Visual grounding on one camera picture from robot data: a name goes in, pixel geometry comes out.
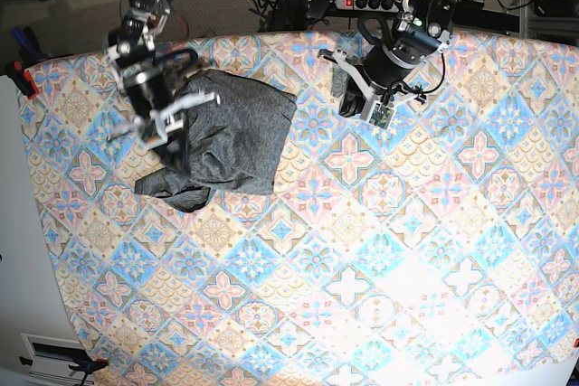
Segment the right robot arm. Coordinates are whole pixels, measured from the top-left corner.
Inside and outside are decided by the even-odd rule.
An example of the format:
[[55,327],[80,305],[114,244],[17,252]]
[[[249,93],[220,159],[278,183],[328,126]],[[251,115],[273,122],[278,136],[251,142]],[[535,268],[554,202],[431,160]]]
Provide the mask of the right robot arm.
[[116,42],[105,59],[113,70],[117,89],[128,98],[135,116],[115,126],[109,142],[133,134],[146,150],[175,145],[186,148],[186,111],[205,103],[219,103],[214,92],[188,91],[176,95],[176,81],[198,62],[191,49],[158,55],[155,38],[171,14],[173,0],[128,0]]

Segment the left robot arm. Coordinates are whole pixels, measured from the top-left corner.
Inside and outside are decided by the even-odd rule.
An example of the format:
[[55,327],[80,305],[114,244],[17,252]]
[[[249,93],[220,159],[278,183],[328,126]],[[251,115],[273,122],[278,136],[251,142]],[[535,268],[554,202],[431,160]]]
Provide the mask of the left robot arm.
[[433,55],[443,55],[451,39],[455,6],[459,0],[394,0],[398,12],[392,22],[385,14],[364,12],[357,28],[372,50],[354,64],[345,52],[321,49],[318,56],[335,63],[348,76],[339,106],[343,118],[355,116],[386,129],[396,110],[410,100],[421,104],[437,92],[410,85],[405,79]]

